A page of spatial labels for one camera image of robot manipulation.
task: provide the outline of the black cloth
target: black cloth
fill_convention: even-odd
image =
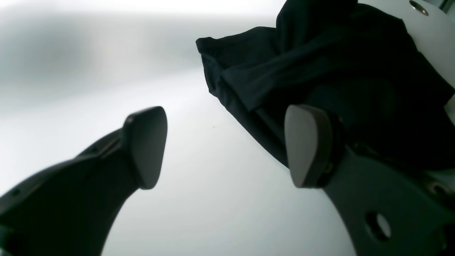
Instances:
[[[419,169],[455,167],[454,89],[401,19],[357,0],[288,0],[276,28],[196,41],[209,92],[287,166],[290,104],[337,114],[349,141]]]

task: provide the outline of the black fabric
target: black fabric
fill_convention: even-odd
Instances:
[[[284,114],[308,104],[339,115],[350,141],[419,169],[455,167],[454,89],[402,20],[356,0],[288,0],[277,28],[198,39],[208,89],[287,165]]]

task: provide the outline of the hole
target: hole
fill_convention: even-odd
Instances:
[[[427,10],[425,10],[425,8],[423,6],[419,5],[418,3],[414,2],[413,0],[409,1],[409,3],[412,5],[412,7],[414,7],[414,9],[419,11],[421,14],[423,14],[425,16],[429,15]]]
[[[20,194],[20,189],[15,189],[15,190],[13,190],[13,192],[11,192],[12,196],[17,196],[19,194]]]
[[[379,241],[387,241],[392,236],[390,224],[384,215],[370,212],[366,215],[367,229]]]
[[[448,189],[439,182],[432,183],[430,189],[435,195],[447,195],[449,193]]]

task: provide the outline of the white surface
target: white surface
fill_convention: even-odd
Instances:
[[[159,105],[169,123],[162,174],[126,202],[103,255],[353,255],[330,200],[294,188],[205,84],[194,41],[274,26],[284,1],[189,3],[48,1],[0,10],[0,194],[73,158],[128,114]],[[419,16],[408,22],[454,85],[453,51],[440,49],[447,40],[420,37],[418,27],[430,25]]]
[[[439,7],[439,5],[441,5],[443,0],[424,0],[424,1],[434,5],[436,7]]]
[[[454,3],[452,3],[452,5],[450,6],[450,9],[447,11],[447,15],[452,20],[452,22],[455,23],[455,4]]]

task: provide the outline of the white background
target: white background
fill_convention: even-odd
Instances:
[[[194,41],[274,26],[283,0],[17,2],[0,5],[0,195],[128,114],[163,106],[158,184],[125,203],[103,255],[355,255],[327,196],[294,188],[205,83]],[[406,0],[369,3],[403,18],[455,84],[445,16],[425,3],[426,20]]]

